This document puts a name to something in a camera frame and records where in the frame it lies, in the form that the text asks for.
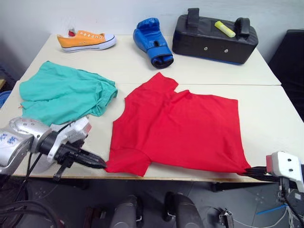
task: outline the blue object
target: blue object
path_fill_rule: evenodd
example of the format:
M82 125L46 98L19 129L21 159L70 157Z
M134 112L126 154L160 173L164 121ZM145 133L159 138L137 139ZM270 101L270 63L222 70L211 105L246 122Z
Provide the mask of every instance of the blue object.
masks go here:
M139 22L133 33L136 45L148 54L151 63L157 69L163 69L173 63L173 55L160 31L157 18L148 18Z
M287 206L286 204L283 204L280 207L272 208L272 209L269 209L269 210L263 210L263 211L260 211L259 213L257 213L257 215L265 214L265 213L268 213L268 212L271 212L271 211L274 211L274 210L279 210L281 208L285 208L286 206Z
M101 116L117 96L115 82L98 74L45 62L19 87L23 117L46 125L63 124L87 114Z
M5 101L8 99L11 91L5 91L0 93L0 108L4 105Z

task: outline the white wall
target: white wall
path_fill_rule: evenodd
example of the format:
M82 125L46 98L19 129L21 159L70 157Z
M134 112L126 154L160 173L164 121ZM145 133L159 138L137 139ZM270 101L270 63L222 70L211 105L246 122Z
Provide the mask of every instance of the white wall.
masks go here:
M157 17L164 35L173 35L188 8L226 20L250 18L258 50L272 57L287 29L304 28L304 0L0 0L0 60L21 76L48 35L76 30L132 34L137 23Z

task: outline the gray floor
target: gray floor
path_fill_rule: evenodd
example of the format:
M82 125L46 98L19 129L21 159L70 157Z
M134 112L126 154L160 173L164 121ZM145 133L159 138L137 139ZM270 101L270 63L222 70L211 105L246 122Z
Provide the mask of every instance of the gray floor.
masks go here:
M211 207L227 208L233 213L234 219L255 227L273 225L285 210L256 215L257 212L281 205L277 200L277 184L221 192L212 192L210 187L211 183L206 182L152 180L92 180L86 190L40 180L31 180L28 185L30 198L51 206L68 228L83 227L86 207L102 207L113 211L115 205L129 194L140 196L143 200L144 228L176 227L174 221L167 223L161 218L164 196L168 191L181 192L190 197L198 208L205 228L223 228L218 223L216 210ZM304 210L303 200L295 200L293 196L290 200L298 209ZM93 227L105 227L102 225L104 223L95 220ZM49 228L50 223L43 218L24 216L18 227ZM288 216L275 226L288 227ZM235 228L245 226L235 222Z

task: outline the white table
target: white table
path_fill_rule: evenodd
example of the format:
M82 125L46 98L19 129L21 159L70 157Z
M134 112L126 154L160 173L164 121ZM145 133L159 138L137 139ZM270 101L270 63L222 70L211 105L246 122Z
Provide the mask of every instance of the white table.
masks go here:
M123 64L125 60L122 59L122 56L128 59L127 54L125 54L124 51L128 50L128 45L132 45L130 44L130 39L130 36L119 36L119 45L117 47L104 51L78 52L73 53L71 55L71 53L61 53L57 47L57 43L54 41L54 37L51 36L50 39L46 42L45 46L42 48L41 52L37 55L31 66L28 68L28 70L20 80L27 80L32 75L34 75L34 73L38 70L39 66L46 60L50 60L55 63L63 64L69 67L75 67L92 72L97 72L109 79L115 80L117 82L116 87L119 90L118 96L110 103L104 115L100 117L90 116L92 130L88 138L86 138L85 144L83 146L84 149L100 155L105 160L107 160L109 156L109 147L112 135L112 121L117 119L122 114L124 110L124 98L136 87L138 87L142 82L145 82L157 72L157 70L151 69L144 64L147 59L144 59L144 56L138 54L136 49L133 50L133 54L131 51L129 52L132 59L136 58L138 61L140 61L142 58L142 65L138 65L138 68L136 70L134 69L134 67L129 65L117 67L113 65L112 60L106 60L104 55L112 56L113 54L110 54L111 51L115 51L118 54L119 49L121 48L122 53L119 58L121 61L118 62L120 64ZM84 61L84 56L92 56L92 62L89 60ZM102 59L103 57L106 63L100 60L100 62L97 64L96 58ZM188 61L189 63L191 63L191 61L187 60L187 57L184 56L174 55L174 58L176 62L179 60ZM228 85L220 85L220 83L219 85L208 85L209 83L207 82L210 80L213 80L212 84L220 82L222 76L220 75L219 69L221 68L222 71L224 71L226 67L229 68L230 65L219 62L212 62L210 60L204 59L190 59L193 61L199 60L201 64L196 66L196 70L189 69L188 72L193 72L192 74L189 74L188 77L182 77L183 73L181 72L179 74L176 73L173 76L173 78L175 78L180 83L176 91L179 92L185 89L189 89L192 93L213 94L239 100L239 118L242 143L245 151L245 156L251 166L265 165L266 155L276 152L278 150L285 150L286 152L294 154L300 157L301 160L304 162L304 123L302 122L300 116L291 104L283 88L279 85L276 85L276 82L278 82L278 80L274 77L272 73L269 73L271 72L269 68L265 67L265 69L267 69L265 71L259 69L260 72L257 77L255 77L255 74L252 73L252 71L257 71L257 69L244 70L242 75L246 77L246 80L248 79L247 85L238 85L237 82L241 79L238 79L237 77L227 78L227 80L230 81ZM261 62L263 63L262 66L266 66L266 63L263 61L257 50L255 51L255 54L251 56L251 59L249 59L248 61ZM171 69L174 69L174 67L179 69L182 68L182 66L178 66L176 62L176 65L172 65ZM195 74L195 71L199 72L201 71L202 66L207 66L209 64L215 64L217 66L216 68L214 68L214 71L216 72L214 77L205 77L204 75L202 77L198 77ZM125 74L119 76L118 72L120 71L124 71ZM169 73L170 68L161 70L161 72L165 76L171 74ZM192 82L194 82L195 80L199 81L200 79L200 82L202 84L203 81L205 81L207 85L199 85L200 83L197 83L198 85L193 85ZM4 127L10 119L12 119L13 117L20 116L22 114L22 110L19 108L20 102L22 101L19 96L20 81L16 83L12 94L10 95L3 108L0 110L0 127ZM24 176L26 173L26 166L27 159L24 159L22 164L14 173L14 175ZM54 173L58 170L58 168L59 166L54 164L47 171L42 173L33 173L32 176L52 177ZM145 177L143 178L125 173L107 173L104 170L95 170L88 167L84 167L79 164L73 164L70 169L66 169L63 174L63 177L188 181L257 181L255 179L249 177L241 177L233 173L198 171L156 163L150 165Z

